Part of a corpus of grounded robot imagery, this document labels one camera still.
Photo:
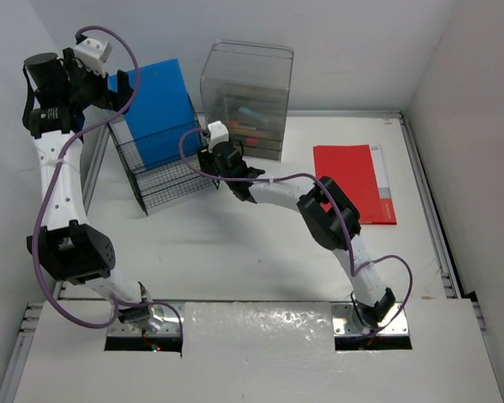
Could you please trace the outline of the black wire mesh shelf rack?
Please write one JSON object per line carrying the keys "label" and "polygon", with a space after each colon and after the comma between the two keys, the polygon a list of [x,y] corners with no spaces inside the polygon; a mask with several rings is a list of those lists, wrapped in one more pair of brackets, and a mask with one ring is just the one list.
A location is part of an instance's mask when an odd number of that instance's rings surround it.
{"label": "black wire mesh shelf rack", "polygon": [[[197,114],[196,120],[197,126],[191,130],[201,127]],[[162,204],[188,196],[193,192],[208,187],[218,187],[216,181],[199,175],[196,172],[200,169],[197,152],[207,145],[207,140],[202,133],[194,132],[185,138],[181,147],[183,151],[179,151],[180,159],[178,161],[136,175],[126,168],[125,159],[118,152],[111,124],[108,128],[110,129],[111,139],[117,151],[119,161],[132,189],[134,199],[138,202],[140,209],[144,213],[149,213]]]}

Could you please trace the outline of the pink black highlighter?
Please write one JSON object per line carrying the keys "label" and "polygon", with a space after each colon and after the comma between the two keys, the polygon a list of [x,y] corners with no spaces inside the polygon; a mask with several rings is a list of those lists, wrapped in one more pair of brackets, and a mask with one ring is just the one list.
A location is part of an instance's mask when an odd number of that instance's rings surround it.
{"label": "pink black highlighter", "polygon": [[261,139],[251,136],[233,135],[232,139],[247,146],[258,146],[261,143]]}

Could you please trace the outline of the red folder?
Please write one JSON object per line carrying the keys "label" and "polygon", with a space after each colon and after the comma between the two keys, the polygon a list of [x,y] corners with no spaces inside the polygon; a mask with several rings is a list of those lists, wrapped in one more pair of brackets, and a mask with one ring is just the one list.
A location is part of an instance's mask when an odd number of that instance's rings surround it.
{"label": "red folder", "polygon": [[317,145],[313,158],[316,175],[336,181],[359,210],[360,223],[397,224],[380,145]]}

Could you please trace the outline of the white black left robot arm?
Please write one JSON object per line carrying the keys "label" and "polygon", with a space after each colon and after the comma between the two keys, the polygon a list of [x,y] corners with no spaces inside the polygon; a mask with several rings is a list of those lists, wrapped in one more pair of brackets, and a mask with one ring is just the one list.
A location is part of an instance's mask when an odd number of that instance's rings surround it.
{"label": "white black left robot arm", "polygon": [[47,301],[58,311],[44,275],[84,286],[113,303],[114,317],[145,328],[154,313],[147,290],[116,269],[111,240],[87,219],[81,188],[84,110],[90,106],[120,115],[129,109],[134,90],[126,72],[118,87],[108,88],[107,42],[84,39],[61,55],[30,56],[23,74],[28,94],[22,118],[39,157],[42,205],[27,238],[36,279]]}

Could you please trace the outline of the clear plastic drawer organizer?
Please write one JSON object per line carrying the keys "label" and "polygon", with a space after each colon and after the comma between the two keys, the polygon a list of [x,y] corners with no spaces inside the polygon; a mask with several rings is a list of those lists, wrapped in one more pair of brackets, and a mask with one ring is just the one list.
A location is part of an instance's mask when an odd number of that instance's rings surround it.
{"label": "clear plastic drawer organizer", "polygon": [[[230,139],[250,157],[280,161],[291,87],[294,51],[276,44],[219,40],[213,44],[202,69],[200,94],[206,123],[221,121]],[[269,118],[267,124],[239,120],[238,110],[247,107]],[[229,121],[257,126],[233,129]],[[233,135],[261,139],[247,146]]]}

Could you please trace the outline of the orange black highlighter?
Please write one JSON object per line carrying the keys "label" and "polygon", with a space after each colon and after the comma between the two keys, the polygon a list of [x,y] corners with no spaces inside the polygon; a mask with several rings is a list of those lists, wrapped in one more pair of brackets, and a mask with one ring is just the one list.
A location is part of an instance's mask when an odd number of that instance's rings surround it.
{"label": "orange black highlighter", "polygon": [[230,128],[233,128],[233,129],[240,128],[240,129],[244,129],[244,130],[253,130],[253,131],[255,131],[255,130],[258,129],[257,126],[240,123],[238,121],[229,121],[228,125],[229,125]]}

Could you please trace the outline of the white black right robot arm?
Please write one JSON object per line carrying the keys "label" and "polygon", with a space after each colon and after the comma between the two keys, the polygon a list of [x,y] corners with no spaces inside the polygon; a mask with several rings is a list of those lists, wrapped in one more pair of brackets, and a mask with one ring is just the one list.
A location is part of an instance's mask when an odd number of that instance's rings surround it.
{"label": "white black right robot arm", "polygon": [[360,236],[360,213],[334,179],[272,180],[264,170],[248,166],[229,141],[205,146],[197,156],[201,172],[221,178],[240,201],[299,213],[312,239],[333,253],[348,276],[357,317],[369,329],[380,327],[396,298]]}

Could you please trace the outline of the blue folder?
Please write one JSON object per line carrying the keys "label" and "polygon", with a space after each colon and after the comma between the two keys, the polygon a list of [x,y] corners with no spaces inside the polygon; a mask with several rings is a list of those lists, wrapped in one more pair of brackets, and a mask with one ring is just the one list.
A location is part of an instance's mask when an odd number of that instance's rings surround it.
{"label": "blue folder", "polygon": [[129,111],[111,123],[118,152],[132,173],[180,159],[181,136],[197,126],[177,59],[140,68],[140,88]]}

